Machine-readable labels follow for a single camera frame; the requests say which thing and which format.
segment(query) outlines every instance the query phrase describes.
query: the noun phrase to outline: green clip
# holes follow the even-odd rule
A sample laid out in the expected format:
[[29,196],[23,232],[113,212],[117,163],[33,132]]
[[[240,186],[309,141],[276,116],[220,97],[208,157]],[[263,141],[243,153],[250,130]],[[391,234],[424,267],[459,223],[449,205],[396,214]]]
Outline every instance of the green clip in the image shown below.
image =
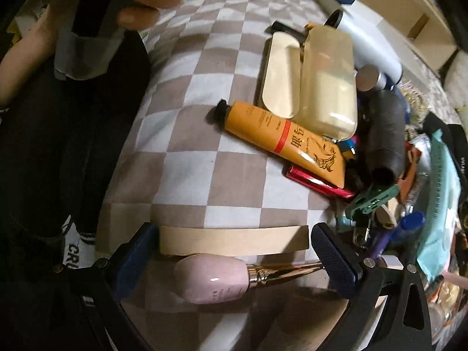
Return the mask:
[[346,217],[353,219],[354,214],[358,210],[368,215],[393,197],[396,197],[399,192],[398,185],[392,185],[386,189],[371,185],[367,191],[355,197],[348,207],[345,208]]

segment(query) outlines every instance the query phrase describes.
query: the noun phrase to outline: teal package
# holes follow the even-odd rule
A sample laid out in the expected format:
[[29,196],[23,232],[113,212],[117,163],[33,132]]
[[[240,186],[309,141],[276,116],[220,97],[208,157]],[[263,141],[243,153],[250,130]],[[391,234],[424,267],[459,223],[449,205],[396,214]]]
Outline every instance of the teal package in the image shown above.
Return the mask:
[[441,274],[450,257],[460,196],[458,174],[441,138],[441,130],[432,135],[429,205],[416,252],[429,283]]

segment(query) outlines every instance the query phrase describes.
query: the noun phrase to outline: orange object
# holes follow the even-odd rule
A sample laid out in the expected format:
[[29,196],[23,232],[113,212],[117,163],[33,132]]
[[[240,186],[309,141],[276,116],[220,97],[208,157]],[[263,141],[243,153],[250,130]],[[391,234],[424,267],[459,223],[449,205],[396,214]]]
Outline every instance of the orange object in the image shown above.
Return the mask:
[[315,28],[316,26],[318,26],[318,24],[316,24],[315,22],[310,22],[307,25],[305,25],[304,29],[310,30],[310,29]]
[[421,151],[415,148],[410,143],[405,143],[406,147],[406,154],[407,154],[407,162],[408,167],[403,175],[398,180],[398,187],[400,188],[400,193],[398,194],[398,201],[401,204],[406,202],[408,198],[408,194],[413,186],[413,182],[416,178],[416,171],[417,171],[417,164],[421,157]]
[[221,100],[216,116],[237,137],[278,154],[335,186],[345,186],[345,160],[338,146],[330,141],[242,101],[229,107]]

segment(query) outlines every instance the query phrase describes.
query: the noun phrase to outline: black clamp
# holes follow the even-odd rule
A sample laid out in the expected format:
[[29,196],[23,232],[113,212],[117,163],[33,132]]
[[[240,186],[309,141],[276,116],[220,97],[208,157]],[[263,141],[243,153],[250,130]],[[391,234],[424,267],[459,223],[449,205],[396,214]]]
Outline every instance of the black clamp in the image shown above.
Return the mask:
[[431,349],[429,309],[416,267],[403,271],[380,268],[359,258],[325,223],[312,228],[311,243],[340,297],[348,307],[318,351],[354,350],[377,299],[387,302],[368,351],[427,351]]

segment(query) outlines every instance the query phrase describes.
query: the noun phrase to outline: silver cap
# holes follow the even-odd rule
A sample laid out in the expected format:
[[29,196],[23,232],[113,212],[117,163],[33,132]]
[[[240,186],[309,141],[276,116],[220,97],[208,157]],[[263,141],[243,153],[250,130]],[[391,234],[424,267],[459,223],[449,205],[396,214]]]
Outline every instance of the silver cap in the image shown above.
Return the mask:
[[387,78],[373,64],[366,64],[356,74],[356,88],[361,92],[381,91],[387,85]]

